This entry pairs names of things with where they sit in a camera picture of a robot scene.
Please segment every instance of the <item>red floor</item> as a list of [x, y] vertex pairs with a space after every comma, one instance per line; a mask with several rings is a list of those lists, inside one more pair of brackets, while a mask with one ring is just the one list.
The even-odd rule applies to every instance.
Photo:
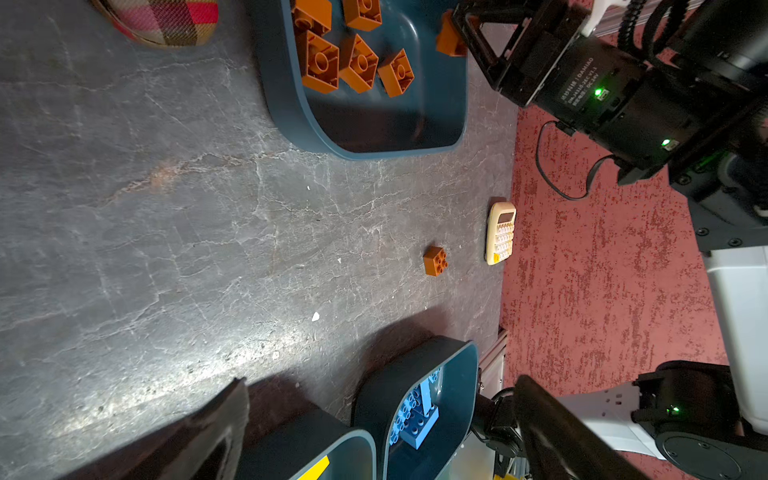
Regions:
[[[615, 386], [672, 359], [726, 363], [687, 206], [666, 171], [619, 188], [617, 168], [605, 164], [588, 199], [562, 200], [534, 164], [539, 128], [550, 119], [529, 108], [518, 120], [518, 218], [501, 318], [510, 334], [508, 381], [527, 373], [564, 395]], [[550, 129], [544, 169], [562, 190], [581, 194], [607, 152], [584, 135]], [[630, 458], [651, 478], [690, 478], [667, 462]]]

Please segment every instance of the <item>checkered cloth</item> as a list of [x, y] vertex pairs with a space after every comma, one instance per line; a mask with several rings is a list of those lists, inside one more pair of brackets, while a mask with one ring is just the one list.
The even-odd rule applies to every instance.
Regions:
[[91, 0], [132, 40], [154, 47], [202, 45], [219, 21], [217, 0]]

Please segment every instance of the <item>thin black wire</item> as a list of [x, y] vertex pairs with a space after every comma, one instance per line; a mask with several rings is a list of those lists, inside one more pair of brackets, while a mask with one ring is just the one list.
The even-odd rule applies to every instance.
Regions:
[[590, 191], [592, 190], [592, 182], [594, 182], [594, 178], [595, 176], [597, 176], [598, 170], [600, 170], [600, 167], [602, 166], [602, 164], [609, 158], [614, 159], [615, 157], [613, 154], [606, 155], [605, 157], [602, 157], [600, 160], [594, 162], [594, 165], [592, 165], [592, 168], [589, 169], [589, 173], [587, 174], [586, 192], [584, 192], [584, 195], [581, 195], [580, 197], [572, 197], [568, 194], [563, 193], [562, 190], [557, 188], [552, 183], [552, 180], [549, 180], [549, 177], [547, 177], [547, 174], [544, 173], [544, 168], [541, 167], [541, 161], [538, 158], [538, 152], [539, 152], [539, 149], [541, 148], [541, 137], [544, 135], [544, 130], [547, 128], [549, 124], [555, 124], [555, 123], [557, 122], [554, 120], [550, 120], [546, 122], [541, 126], [541, 130], [538, 132], [538, 140], [536, 141], [536, 168], [538, 168], [538, 173], [541, 174], [541, 177], [544, 178], [544, 181], [547, 182], [547, 185], [549, 185], [549, 187], [552, 190], [554, 190], [556, 194], [560, 195], [565, 200], [570, 200], [570, 201], [582, 200], [584, 198], [587, 198]]

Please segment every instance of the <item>white plastic part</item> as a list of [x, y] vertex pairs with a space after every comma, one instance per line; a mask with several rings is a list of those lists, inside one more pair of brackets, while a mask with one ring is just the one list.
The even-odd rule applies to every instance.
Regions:
[[593, 30], [598, 26], [603, 15], [605, 15], [605, 11], [612, 5], [626, 8], [629, 5], [629, 0], [594, 0], [592, 13], [587, 18], [586, 23], [584, 23], [584, 27], [581, 28], [581, 34], [585, 37], [592, 35]]
[[640, 387], [632, 382], [600, 392], [558, 397], [558, 401], [613, 450], [664, 460], [653, 437], [632, 422], [632, 411], [640, 408]]
[[742, 417], [768, 435], [768, 247], [704, 259]]

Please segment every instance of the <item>robotic arm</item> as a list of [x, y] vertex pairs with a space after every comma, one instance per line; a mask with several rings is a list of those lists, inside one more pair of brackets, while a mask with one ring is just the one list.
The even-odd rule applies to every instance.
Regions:
[[[640, 47], [645, 0], [617, 0], [627, 6], [618, 47], [589, 36], [608, 2], [596, 3], [591, 14], [567, 0], [462, 0], [453, 21], [496, 91], [612, 152], [620, 185], [667, 165], [688, 199], [730, 367], [668, 362], [560, 401], [613, 449], [665, 458], [698, 478], [765, 478], [768, 2], [706, 0], [685, 20], [687, 0], [663, 0]], [[484, 22], [516, 25], [501, 55]], [[665, 48], [671, 63], [657, 57]], [[514, 402], [478, 397], [473, 430], [498, 453], [499, 471], [525, 456]]]

